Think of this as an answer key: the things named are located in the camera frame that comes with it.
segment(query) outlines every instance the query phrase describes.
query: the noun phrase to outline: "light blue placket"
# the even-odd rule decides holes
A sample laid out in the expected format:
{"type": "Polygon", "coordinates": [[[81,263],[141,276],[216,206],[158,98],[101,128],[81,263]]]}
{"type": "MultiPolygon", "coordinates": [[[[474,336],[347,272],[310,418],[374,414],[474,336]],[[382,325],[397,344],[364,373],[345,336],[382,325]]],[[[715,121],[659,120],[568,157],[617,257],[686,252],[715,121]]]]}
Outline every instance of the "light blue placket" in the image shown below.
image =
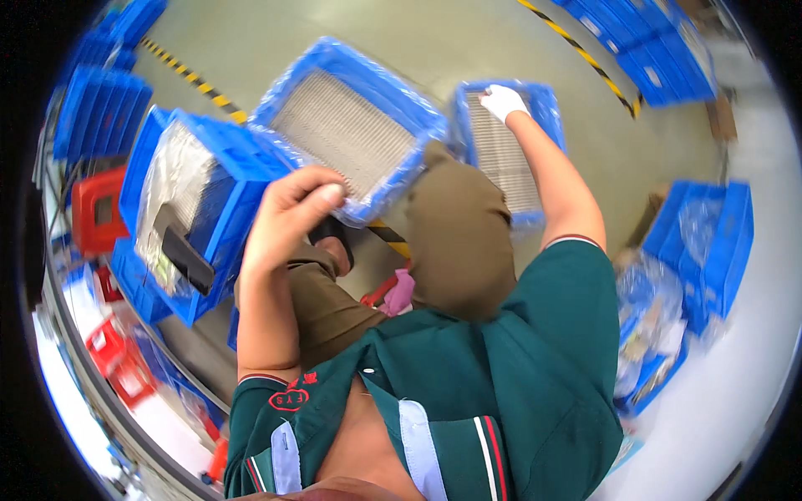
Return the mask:
{"type": "Polygon", "coordinates": [[[270,435],[270,450],[276,494],[301,491],[301,456],[293,427],[288,422],[284,422],[270,435]]]}
{"type": "Polygon", "coordinates": [[[413,400],[398,400],[361,375],[385,420],[387,432],[400,429],[404,458],[415,487],[428,501],[448,501],[426,410],[413,400]],[[397,428],[391,422],[395,419],[397,428]]]}

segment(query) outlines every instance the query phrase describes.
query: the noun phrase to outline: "worker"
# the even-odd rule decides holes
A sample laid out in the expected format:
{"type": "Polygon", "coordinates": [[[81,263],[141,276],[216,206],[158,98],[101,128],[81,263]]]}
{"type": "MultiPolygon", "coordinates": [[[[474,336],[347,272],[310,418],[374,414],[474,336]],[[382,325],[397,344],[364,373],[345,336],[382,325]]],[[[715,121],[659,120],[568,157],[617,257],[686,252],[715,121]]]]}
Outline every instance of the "worker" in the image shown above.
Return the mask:
{"type": "Polygon", "coordinates": [[[342,234],[302,244],[346,181],[309,166],[272,183],[237,285],[227,497],[579,500],[606,475],[622,428],[602,215],[515,91],[480,101],[537,182],[541,253],[516,281],[502,192],[432,141],[407,210],[415,308],[387,318],[334,283],[342,234]]]}

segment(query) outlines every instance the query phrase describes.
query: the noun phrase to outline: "white glove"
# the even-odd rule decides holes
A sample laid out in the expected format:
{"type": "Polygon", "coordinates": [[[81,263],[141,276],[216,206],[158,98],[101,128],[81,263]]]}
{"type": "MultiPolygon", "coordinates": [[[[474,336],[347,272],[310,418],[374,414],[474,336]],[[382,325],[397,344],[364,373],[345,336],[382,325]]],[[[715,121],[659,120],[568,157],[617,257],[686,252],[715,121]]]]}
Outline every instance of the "white glove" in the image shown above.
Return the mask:
{"type": "Polygon", "coordinates": [[[513,111],[523,111],[531,116],[526,109],[524,100],[513,89],[494,83],[485,92],[487,92],[487,95],[479,97],[479,103],[493,113],[503,124],[507,123],[507,115],[513,111]]]}

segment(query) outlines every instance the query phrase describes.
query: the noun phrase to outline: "green shirt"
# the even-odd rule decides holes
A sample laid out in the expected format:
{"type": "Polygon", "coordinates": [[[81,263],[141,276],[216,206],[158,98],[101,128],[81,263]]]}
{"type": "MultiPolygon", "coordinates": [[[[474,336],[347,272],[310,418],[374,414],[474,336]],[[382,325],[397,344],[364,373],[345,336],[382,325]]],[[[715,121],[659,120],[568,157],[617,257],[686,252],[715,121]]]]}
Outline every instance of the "green shirt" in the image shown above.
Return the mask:
{"type": "Polygon", "coordinates": [[[622,441],[612,403],[618,338],[610,261],[586,241],[558,241],[492,321],[416,310],[289,385],[244,378],[225,495],[314,483],[360,374],[427,499],[585,499],[622,441]]]}

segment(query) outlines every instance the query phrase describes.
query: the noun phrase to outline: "brown pants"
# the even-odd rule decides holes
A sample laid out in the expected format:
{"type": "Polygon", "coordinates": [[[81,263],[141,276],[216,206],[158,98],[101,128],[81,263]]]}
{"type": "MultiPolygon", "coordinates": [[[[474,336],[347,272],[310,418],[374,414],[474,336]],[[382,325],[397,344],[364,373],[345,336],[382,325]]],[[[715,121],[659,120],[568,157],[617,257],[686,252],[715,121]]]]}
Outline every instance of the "brown pants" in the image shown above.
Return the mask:
{"type": "MultiPolygon", "coordinates": [[[[489,319],[516,284],[504,195],[440,141],[427,145],[423,160],[427,171],[411,188],[407,210],[413,305],[468,321],[489,319]]],[[[288,266],[304,369],[387,319],[334,283],[338,267],[326,251],[304,245],[288,266]]]]}

